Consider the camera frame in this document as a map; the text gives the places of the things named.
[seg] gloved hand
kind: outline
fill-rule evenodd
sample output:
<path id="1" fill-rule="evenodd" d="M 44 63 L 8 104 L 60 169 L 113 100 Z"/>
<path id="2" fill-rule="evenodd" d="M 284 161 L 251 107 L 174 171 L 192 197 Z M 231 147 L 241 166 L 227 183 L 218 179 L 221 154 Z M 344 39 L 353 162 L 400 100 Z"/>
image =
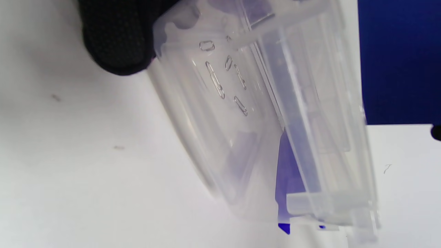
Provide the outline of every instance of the gloved hand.
<path id="1" fill-rule="evenodd" d="M 178 0 L 78 0 L 84 44 L 106 71 L 131 75 L 155 57 L 152 26 Z"/>

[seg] black glove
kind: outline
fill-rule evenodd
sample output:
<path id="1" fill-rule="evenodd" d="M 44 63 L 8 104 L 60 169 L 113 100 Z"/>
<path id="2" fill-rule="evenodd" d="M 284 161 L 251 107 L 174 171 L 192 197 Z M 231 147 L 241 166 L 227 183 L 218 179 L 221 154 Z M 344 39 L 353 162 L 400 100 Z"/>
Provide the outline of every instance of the black glove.
<path id="1" fill-rule="evenodd" d="M 178 0 L 79 0 L 84 44 L 106 71 L 131 75 L 155 57 L 152 25 Z"/>

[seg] plastic lid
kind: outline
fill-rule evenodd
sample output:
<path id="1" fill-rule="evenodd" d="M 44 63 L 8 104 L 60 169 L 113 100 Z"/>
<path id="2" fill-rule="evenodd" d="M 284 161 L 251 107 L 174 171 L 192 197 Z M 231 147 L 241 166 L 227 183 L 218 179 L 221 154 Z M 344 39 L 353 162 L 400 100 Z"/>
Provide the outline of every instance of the plastic lid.
<path id="1" fill-rule="evenodd" d="M 329 0 L 183 0 L 155 24 L 155 87 L 205 181 L 241 215 L 376 240 L 359 85 Z"/>

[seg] clear plastic container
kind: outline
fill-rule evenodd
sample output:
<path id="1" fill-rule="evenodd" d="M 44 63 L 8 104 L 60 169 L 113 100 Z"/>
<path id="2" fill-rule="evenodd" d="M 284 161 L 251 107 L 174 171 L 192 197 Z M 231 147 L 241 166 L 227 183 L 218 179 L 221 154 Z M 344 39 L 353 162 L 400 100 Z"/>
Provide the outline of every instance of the clear plastic container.
<path id="1" fill-rule="evenodd" d="M 234 212 L 308 216 L 376 240 L 359 85 L 332 0 L 182 0 L 154 26 L 155 88 L 201 177 Z"/>

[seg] white table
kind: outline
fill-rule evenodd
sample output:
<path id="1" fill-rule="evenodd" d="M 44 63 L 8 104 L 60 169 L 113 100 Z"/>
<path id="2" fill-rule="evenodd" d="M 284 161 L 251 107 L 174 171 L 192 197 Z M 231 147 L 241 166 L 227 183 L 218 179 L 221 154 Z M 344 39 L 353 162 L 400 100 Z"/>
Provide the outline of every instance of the white table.
<path id="1" fill-rule="evenodd" d="M 359 72 L 356 2 L 342 0 L 342 6 Z M 90 60 L 70 0 L 1 1 L 0 21 L 0 247 L 345 246 L 342 233 L 295 228 L 288 237 L 274 224 L 233 216 L 192 169 L 147 73 L 113 76 Z M 421 191 L 388 202 L 405 193 L 386 185 L 390 178 L 401 182 L 404 173 L 413 173 L 400 165 L 404 159 L 394 158 L 406 157 L 415 145 L 387 157 L 390 135 L 411 132 L 390 130 L 369 130 L 385 226 L 401 223 L 390 214 L 413 214 L 410 220 L 419 224 L 440 220 L 436 207 L 419 204 L 426 197 Z M 428 169 L 431 160 L 411 161 L 426 166 L 413 175 L 430 176 L 421 185 L 432 190 L 427 197 L 441 201 L 432 173 L 439 169 Z M 380 176 L 391 163 L 386 181 Z M 421 208 L 395 209 L 408 199 Z M 430 215 L 417 218 L 419 210 Z M 411 224 L 399 228 L 410 230 Z M 386 233 L 393 244 L 399 230 Z M 421 240 L 414 237 L 412 244 Z"/>

